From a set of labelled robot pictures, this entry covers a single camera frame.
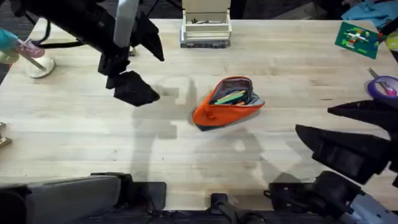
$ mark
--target orange pencil case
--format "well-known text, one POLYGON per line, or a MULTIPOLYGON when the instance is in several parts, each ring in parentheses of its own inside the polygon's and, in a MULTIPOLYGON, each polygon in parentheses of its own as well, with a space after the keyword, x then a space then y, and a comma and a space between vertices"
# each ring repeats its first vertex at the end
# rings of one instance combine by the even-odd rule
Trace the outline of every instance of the orange pencil case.
POLYGON ((192 114, 193 122, 202 131, 220 128, 253 114, 265 101, 253 92, 253 83, 246 77, 228 77, 217 84, 192 114), (215 102, 234 92, 245 92, 245 105, 218 104, 215 102))

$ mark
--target pencil case with pens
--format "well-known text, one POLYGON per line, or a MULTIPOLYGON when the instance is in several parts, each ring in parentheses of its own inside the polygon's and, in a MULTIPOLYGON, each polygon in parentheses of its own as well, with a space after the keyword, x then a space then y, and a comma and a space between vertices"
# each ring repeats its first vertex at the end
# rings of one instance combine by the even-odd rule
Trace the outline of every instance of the pencil case with pens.
POLYGON ((217 84, 192 114, 202 131, 220 128, 253 114, 264 106, 264 100, 253 92, 253 83, 246 77, 228 77, 217 84))

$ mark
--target wooden table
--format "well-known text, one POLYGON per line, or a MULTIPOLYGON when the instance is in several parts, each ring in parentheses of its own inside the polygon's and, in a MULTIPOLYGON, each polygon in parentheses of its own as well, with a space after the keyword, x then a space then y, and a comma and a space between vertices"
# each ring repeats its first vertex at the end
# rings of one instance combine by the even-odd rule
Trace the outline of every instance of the wooden table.
MULTIPOLYGON (((151 105, 135 108, 113 98, 97 73, 100 54, 88 46, 49 50, 57 68, 41 80, 24 76, 25 60, 13 66, 0 87, 0 121, 14 140, 1 154, 1 182, 127 172, 136 181, 166 182, 166 209, 205 209, 213 192, 227 192, 240 207, 271 209, 262 196, 267 183, 293 176, 311 182, 324 169, 297 137, 296 124, 387 137, 378 127, 326 112, 369 98, 368 67, 398 77, 385 44, 376 60, 335 46, 341 21, 233 21, 226 50, 180 49, 180 21, 154 22, 166 61, 139 47, 129 66, 161 94, 151 105), (233 75, 251 78, 265 107, 249 121, 199 131, 190 111, 233 75)), ((44 30, 40 21, 31 37, 44 30)), ((54 27, 50 40, 74 38, 54 27)), ((364 189, 398 209, 395 176, 386 170, 364 189)))

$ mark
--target lego card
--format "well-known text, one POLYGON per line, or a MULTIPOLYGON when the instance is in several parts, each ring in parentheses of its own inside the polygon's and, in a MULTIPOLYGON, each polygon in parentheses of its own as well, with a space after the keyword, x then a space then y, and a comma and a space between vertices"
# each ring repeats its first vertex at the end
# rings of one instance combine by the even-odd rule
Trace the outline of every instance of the lego card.
POLYGON ((361 27, 342 22, 335 44, 350 51, 376 59, 380 36, 361 27))

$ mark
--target purple scissors handle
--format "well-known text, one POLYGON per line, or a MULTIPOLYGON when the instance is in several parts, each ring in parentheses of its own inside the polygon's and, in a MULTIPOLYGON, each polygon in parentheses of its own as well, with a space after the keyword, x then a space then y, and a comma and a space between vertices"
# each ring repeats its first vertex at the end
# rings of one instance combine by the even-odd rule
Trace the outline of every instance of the purple scissors handle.
MULTIPOLYGON (((369 68, 369 72, 371 73, 373 78, 379 77, 379 75, 373 69, 369 68)), ((378 82, 378 83, 383 87, 387 96, 397 96, 397 91, 395 89, 393 89, 393 87, 388 85, 386 82, 378 82)))

